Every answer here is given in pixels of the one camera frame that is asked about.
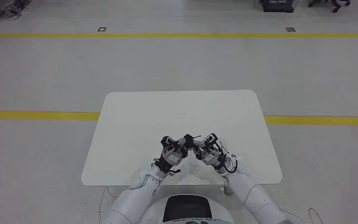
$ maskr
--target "rounded rectangular tabletop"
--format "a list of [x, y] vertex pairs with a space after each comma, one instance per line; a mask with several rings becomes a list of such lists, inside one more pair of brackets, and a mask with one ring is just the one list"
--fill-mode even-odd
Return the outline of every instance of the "rounded rectangular tabletop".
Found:
[[[256, 94], [251, 90], [113, 92], [106, 96], [82, 173], [88, 186], [129, 185], [131, 174], [159, 158], [164, 136], [215, 133], [260, 184], [282, 172]], [[192, 152], [164, 185], [222, 184]]]

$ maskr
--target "yellow line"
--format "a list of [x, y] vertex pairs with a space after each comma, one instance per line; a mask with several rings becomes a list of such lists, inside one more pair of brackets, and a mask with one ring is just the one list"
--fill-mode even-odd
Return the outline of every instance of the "yellow line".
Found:
[[0, 38], [358, 38], [358, 34], [268, 33], [134, 33], [134, 34], [0, 34]]
[[265, 116], [266, 124], [358, 125], [355, 116]]
[[[100, 113], [59, 111], [0, 111], [0, 119], [98, 120]], [[355, 116], [265, 116], [266, 124], [358, 125]]]
[[0, 111], [0, 119], [98, 120], [100, 113], [58, 111]]

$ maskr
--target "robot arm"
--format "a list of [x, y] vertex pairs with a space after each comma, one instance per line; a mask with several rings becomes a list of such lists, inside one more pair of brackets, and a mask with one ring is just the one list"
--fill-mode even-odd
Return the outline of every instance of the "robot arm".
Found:
[[[228, 157], [227, 167], [233, 167], [233, 157]], [[217, 172], [227, 179], [232, 191], [260, 224], [292, 224], [265, 190], [249, 175], [239, 171], [229, 173], [224, 169]]]
[[217, 144], [217, 136], [210, 134], [204, 139], [205, 147], [196, 152], [196, 158], [215, 171], [229, 183], [238, 199], [253, 214], [260, 224], [293, 224], [271, 200], [265, 190], [240, 167], [234, 155], [223, 152]]
[[167, 175], [180, 172], [180, 170], [174, 171], [171, 168], [179, 165], [182, 159], [188, 155], [189, 148], [186, 147], [186, 137], [177, 141], [168, 136], [162, 139], [161, 143], [164, 149], [160, 158], [132, 175], [130, 188], [119, 195], [103, 224], [135, 224], [140, 220], [161, 182]]

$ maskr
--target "floor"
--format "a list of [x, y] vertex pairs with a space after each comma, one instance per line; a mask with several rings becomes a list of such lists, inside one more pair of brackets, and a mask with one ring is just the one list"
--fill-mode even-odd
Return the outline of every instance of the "floor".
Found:
[[[249, 0], [38, 0], [1, 34], [356, 34], [358, 6], [263, 13]], [[358, 116], [358, 38], [0, 38], [0, 111], [99, 112], [114, 91], [250, 89], [264, 115]], [[0, 223], [98, 223], [103, 187], [81, 183], [96, 121], [0, 119]], [[358, 220], [358, 127], [268, 125], [284, 177], [265, 185], [310, 223]], [[256, 223], [219, 186], [167, 186]], [[123, 187], [110, 187], [118, 195]], [[101, 211], [114, 198], [105, 194]]]

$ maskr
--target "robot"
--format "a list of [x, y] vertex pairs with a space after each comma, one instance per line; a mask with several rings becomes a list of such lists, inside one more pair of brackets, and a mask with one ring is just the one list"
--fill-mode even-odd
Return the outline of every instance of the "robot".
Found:
[[270, 199], [265, 190], [241, 167], [235, 155], [230, 155], [219, 146], [218, 137], [212, 133], [203, 141], [194, 140], [189, 134], [175, 141], [163, 137], [163, 150], [159, 159], [136, 171], [131, 177], [130, 188], [115, 200], [103, 224], [230, 224], [230, 213], [218, 202], [199, 195], [180, 194], [163, 198], [148, 208], [152, 196], [159, 191], [161, 182], [168, 175], [180, 170], [171, 170], [188, 156], [192, 150], [198, 160], [210, 165], [223, 177], [233, 193], [253, 214], [260, 224], [302, 224], [303, 222], [284, 213]]

